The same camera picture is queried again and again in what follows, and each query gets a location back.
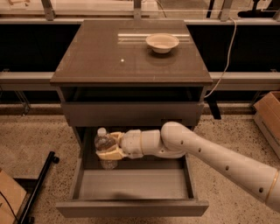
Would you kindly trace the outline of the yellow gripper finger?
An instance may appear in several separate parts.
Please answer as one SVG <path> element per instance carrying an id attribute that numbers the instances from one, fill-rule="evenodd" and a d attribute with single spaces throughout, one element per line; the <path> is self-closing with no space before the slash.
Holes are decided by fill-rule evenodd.
<path id="1" fill-rule="evenodd" d="M 97 151 L 96 154 L 102 160 L 122 160 L 126 157 L 126 154 L 119 147 L 111 151 Z"/>
<path id="2" fill-rule="evenodd" d="M 115 141 L 118 145 L 121 145 L 122 138 L 124 136 L 123 132 L 120 132 L 120 131 L 111 132 L 110 135 L 115 139 Z"/>

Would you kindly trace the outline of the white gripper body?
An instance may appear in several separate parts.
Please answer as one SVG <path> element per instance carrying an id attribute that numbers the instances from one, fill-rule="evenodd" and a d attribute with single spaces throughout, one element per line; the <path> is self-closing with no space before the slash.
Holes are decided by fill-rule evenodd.
<path id="1" fill-rule="evenodd" d="M 140 129 L 129 130 L 123 134 L 120 146 L 128 158 L 136 159 L 144 156 L 142 153 L 141 135 L 142 131 Z"/>

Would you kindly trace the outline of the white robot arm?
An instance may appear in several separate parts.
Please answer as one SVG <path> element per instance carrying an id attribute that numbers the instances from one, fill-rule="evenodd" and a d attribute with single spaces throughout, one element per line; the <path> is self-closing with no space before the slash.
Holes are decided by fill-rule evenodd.
<path id="1" fill-rule="evenodd" d="M 280 212 L 279 170 L 206 140 L 178 122 L 161 129 L 107 132 L 99 128 L 94 138 L 99 159 L 181 158 L 190 153 L 237 184 L 257 200 Z"/>

